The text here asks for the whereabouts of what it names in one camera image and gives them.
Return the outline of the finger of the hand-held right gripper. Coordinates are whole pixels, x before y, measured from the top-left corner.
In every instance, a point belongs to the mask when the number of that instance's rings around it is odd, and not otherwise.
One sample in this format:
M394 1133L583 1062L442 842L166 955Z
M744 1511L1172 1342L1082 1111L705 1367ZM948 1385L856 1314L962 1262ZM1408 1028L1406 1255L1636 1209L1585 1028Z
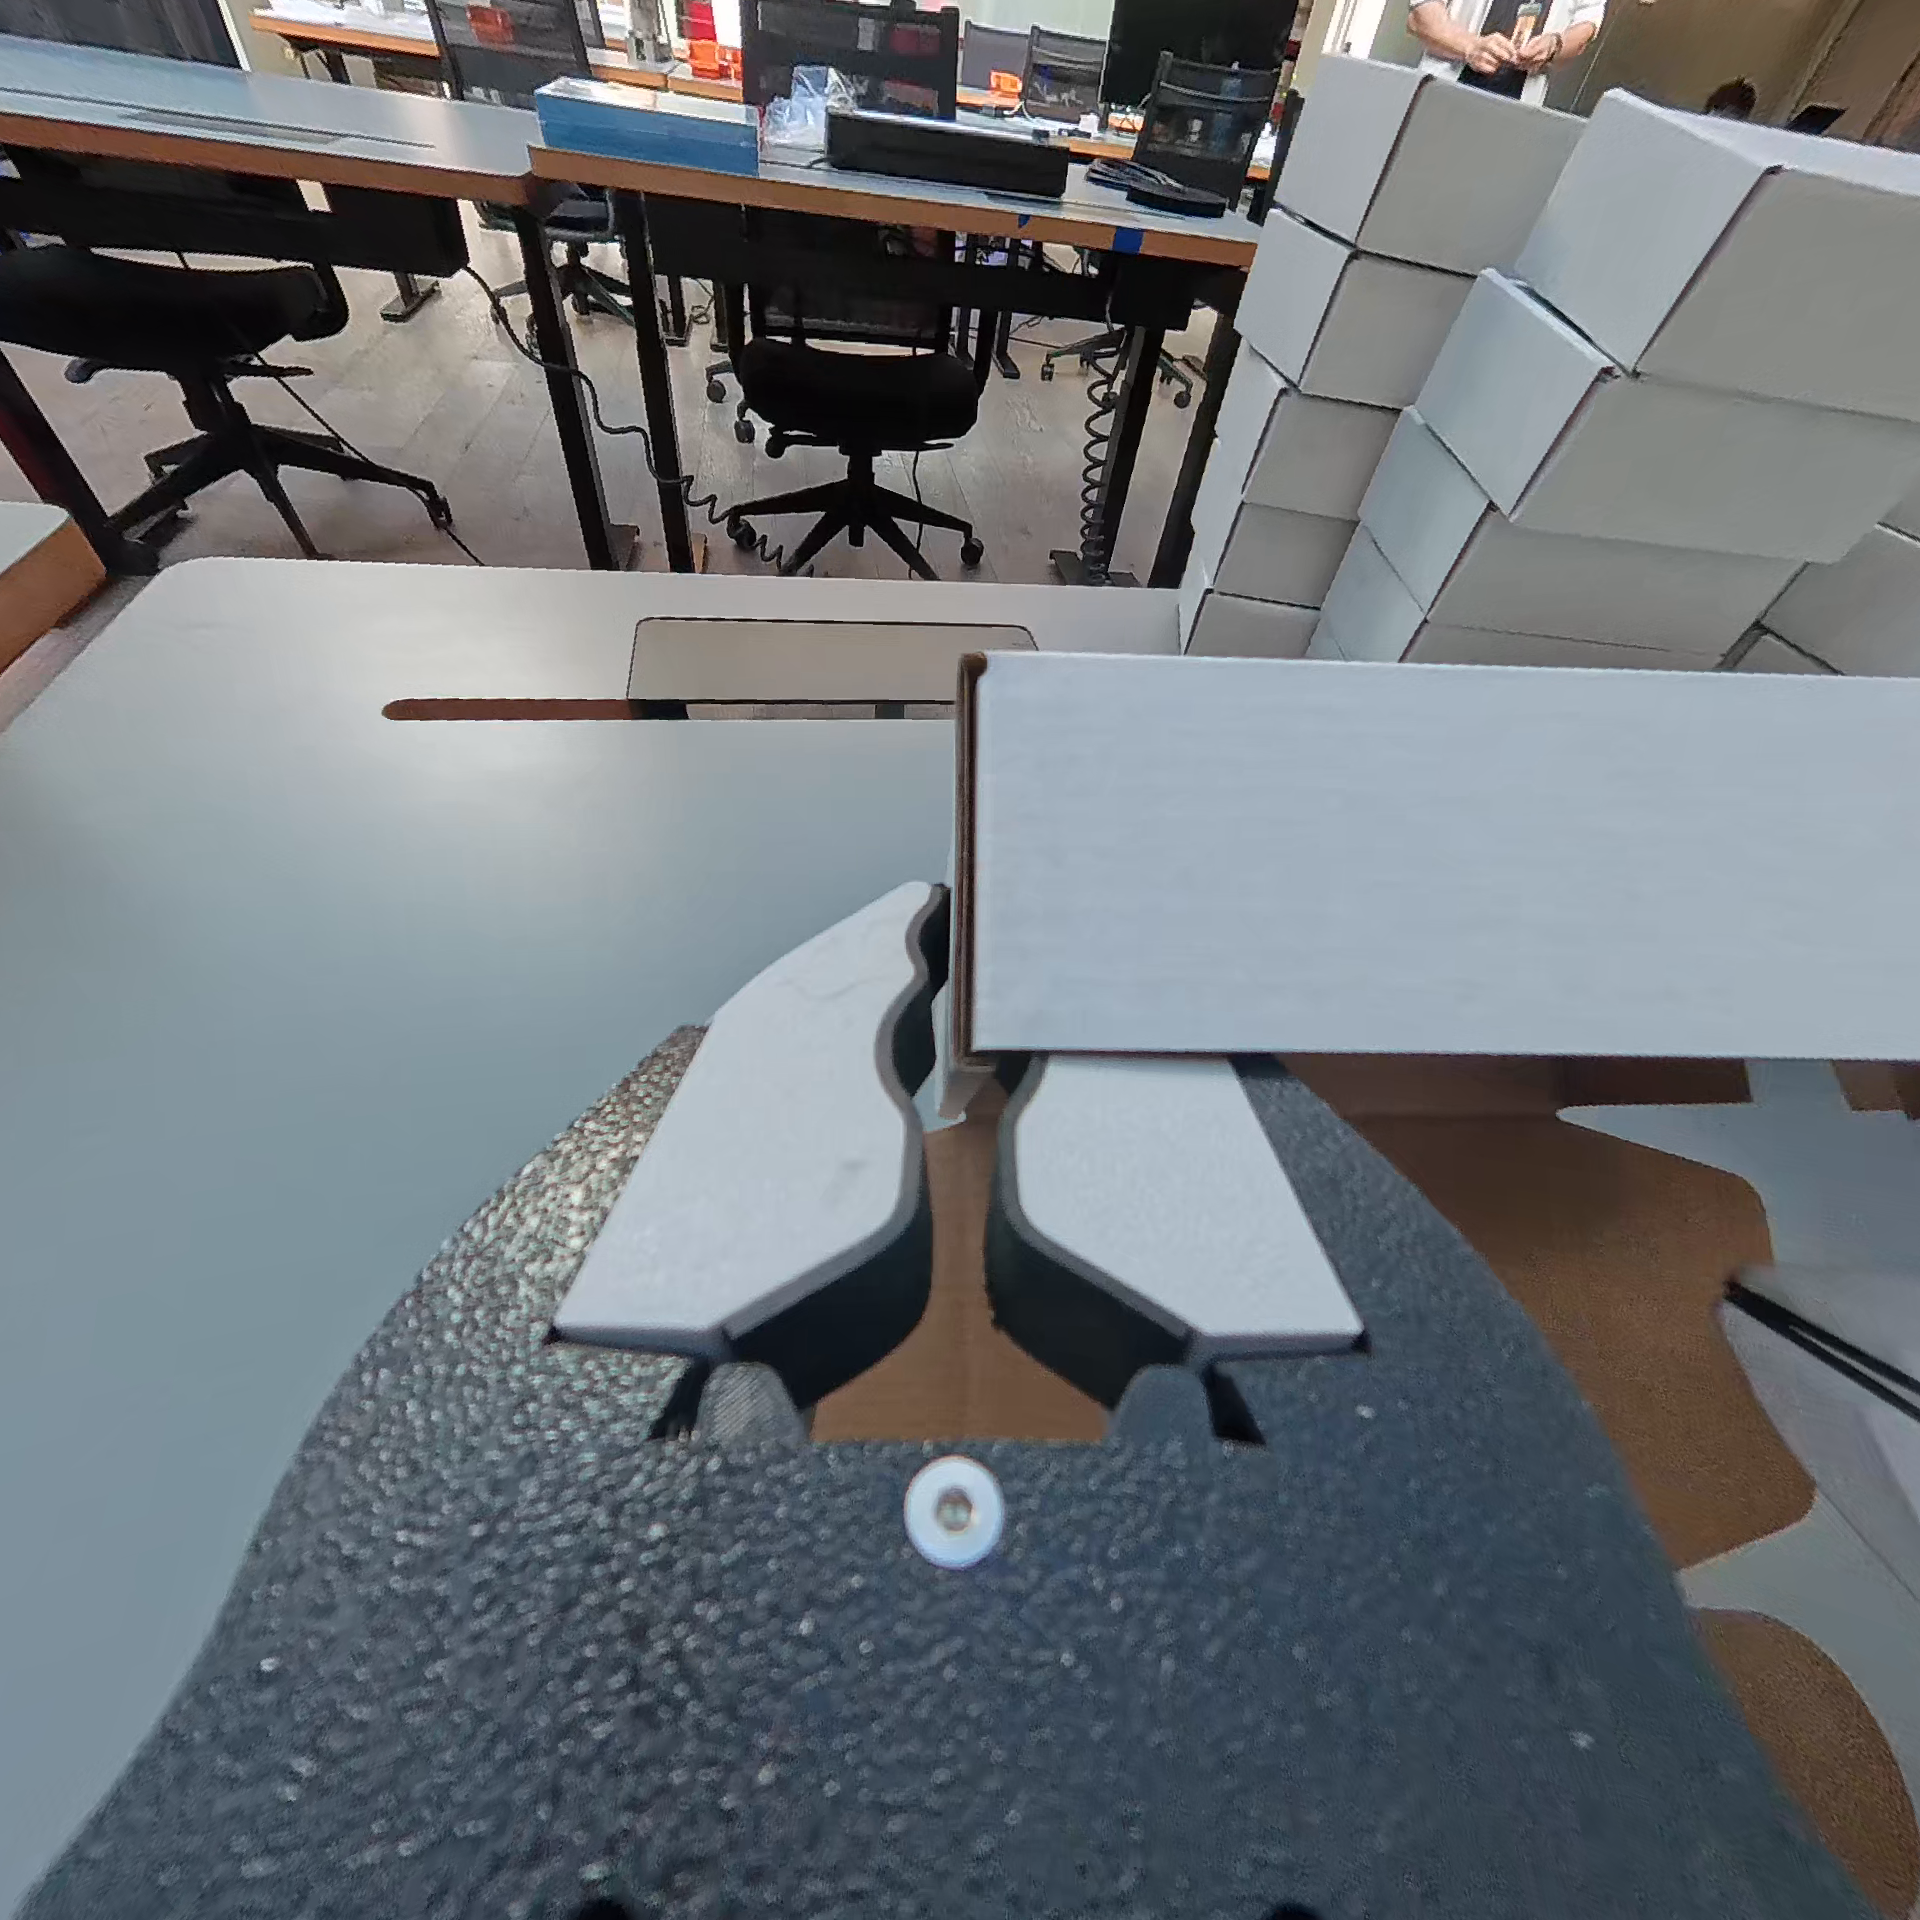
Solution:
M1918 1426L1893 1381L1782 1311L1720 1305L1720 1331L1754 1398L1815 1490L1900 1583L1918 1589Z
M1918 1405L1916 1267L1748 1265L1737 1302L1881 1398Z

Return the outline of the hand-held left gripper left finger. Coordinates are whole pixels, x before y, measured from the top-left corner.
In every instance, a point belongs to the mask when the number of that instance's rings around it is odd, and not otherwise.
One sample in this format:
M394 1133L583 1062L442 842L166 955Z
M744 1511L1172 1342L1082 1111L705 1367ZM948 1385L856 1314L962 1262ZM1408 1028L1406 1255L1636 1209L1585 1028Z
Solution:
M552 1314L558 1342L770 1370L814 1409L928 1308L916 1092L948 894L898 884L709 1021Z

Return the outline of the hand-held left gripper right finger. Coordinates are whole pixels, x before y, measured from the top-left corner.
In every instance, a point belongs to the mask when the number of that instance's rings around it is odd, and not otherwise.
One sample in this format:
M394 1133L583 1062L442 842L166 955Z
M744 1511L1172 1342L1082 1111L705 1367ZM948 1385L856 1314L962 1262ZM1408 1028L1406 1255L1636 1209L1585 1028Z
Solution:
M1032 1055L999 1119L999 1333L1117 1410L1140 1374L1365 1354L1360 1310L1225 1058Z

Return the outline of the white cardboard box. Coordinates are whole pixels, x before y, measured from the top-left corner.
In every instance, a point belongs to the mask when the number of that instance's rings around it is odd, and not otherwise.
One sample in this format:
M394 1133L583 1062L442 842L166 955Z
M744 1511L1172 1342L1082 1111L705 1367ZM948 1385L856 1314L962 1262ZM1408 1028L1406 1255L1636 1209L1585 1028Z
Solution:
M972 1052L1225 1055L1366 1348L1140 1374L880 1578L782 1916L1869 1916L1585 1401L1292 1053L1916 1058L1916 687L1002 655Z

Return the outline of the flat blue box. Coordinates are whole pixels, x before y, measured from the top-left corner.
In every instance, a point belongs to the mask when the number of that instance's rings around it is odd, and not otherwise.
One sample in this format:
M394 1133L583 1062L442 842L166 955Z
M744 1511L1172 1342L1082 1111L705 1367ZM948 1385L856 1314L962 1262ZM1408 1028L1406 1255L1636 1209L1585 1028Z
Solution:
M554 154L756 175L758 114L744 103L601 81L550 81L534 91L541 145Z

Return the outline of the black mesh office chair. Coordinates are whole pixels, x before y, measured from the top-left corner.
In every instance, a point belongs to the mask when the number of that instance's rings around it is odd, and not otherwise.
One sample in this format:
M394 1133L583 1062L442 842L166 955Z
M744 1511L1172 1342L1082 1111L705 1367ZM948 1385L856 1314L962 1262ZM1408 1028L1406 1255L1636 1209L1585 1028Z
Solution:
M594 2L425 2L447 93L529 109L538 86L592 81L605 51Z
M913 5L741 5L741 83L758 116L760 161L828 172L832 116L871 108L950 122L957 12ZM984 375L953 347L953 314L922 297L921 268L948 268L954 236L810 209L749 204L732 220L714 286L727 309L735 435L760 426L762 452L833 451L846 474L817 487L749 495L712 511L733 547L782 573L809 569L837 540L868 538L933 581L926 531L957 534L964 572L984 561L969 519L928 506L921 457L962 442ZM881 485L905 457L912 495Z
M1183 218L1236 210L1281 70L1162 52L1127 162L1124 197Z

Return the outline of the stack of white boxes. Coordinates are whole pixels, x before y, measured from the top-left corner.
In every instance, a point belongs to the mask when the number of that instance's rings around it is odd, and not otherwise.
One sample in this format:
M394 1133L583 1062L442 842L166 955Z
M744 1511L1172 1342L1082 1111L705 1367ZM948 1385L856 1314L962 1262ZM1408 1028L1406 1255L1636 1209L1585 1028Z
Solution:
M1916 675L1916 135L1318 67L1189 655Z

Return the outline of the small wood-edged table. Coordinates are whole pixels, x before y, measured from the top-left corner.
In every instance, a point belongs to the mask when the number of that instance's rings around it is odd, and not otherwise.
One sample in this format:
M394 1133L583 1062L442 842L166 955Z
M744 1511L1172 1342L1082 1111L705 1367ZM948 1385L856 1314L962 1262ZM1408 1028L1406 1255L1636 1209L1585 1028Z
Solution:
M39 501L1 502L1 670L106 586L77 523Z

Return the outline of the grey desk with wood edge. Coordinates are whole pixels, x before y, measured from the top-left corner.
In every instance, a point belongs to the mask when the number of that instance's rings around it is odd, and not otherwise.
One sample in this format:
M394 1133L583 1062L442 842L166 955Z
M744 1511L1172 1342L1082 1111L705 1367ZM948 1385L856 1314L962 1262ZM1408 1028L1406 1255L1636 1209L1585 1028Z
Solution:
M1100 477L1100 531L1116 540L1145 433L1146 378L1169 331L1194 306L1215 314L1207 390L1191 405L1183 462L1167 499L1152 588L1181 581L1192 540L1192 502L1215 438L1217 409L1239 345L1236 310L1255 263L1258 226L1239 213L1215 220L1143 209L1096 182L1069 182L1063 199L1018 199L969 188L863 175L762 161L756 175L719 175L672 165L610 161L529 147L533 175L610 191L614 230L631 268L664 268L714 286L810 281L838 273L856 295L926 301L992 317L1105 322L1133 340L1120 357L1120 396ZM758 215L832 220L844 226L948 234L933 255L881 261L830 253L815 236L762 237L742 223Z

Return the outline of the long black case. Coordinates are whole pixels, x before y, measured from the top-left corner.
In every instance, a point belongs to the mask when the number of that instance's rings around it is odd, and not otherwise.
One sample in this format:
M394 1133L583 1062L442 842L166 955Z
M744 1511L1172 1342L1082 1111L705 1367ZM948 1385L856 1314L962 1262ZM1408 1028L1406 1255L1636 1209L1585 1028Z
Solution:
M1057 202L1069 151L1014 122L926 118L830 108L822 155L832 170L888 175L983 195Z

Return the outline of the long grey office desk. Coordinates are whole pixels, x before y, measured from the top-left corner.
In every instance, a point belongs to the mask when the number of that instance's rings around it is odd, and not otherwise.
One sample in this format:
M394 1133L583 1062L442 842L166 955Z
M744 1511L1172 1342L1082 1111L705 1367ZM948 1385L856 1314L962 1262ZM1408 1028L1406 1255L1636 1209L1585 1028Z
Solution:
M281 265L452 277L464 205L509 213L537 255L537 123L217 63L4 36L4 253L68 244L241 273ZM104 508L4 362L4 451L104 558Z

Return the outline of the black computer monitor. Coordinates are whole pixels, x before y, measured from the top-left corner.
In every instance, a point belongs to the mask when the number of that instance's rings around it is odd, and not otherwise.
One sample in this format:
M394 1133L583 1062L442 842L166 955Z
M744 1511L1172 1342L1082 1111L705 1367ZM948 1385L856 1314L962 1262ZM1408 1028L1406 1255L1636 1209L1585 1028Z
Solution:
M1300 2L1116 2L1102 63L1105 108L1145 106L1161 55L1279 74Z

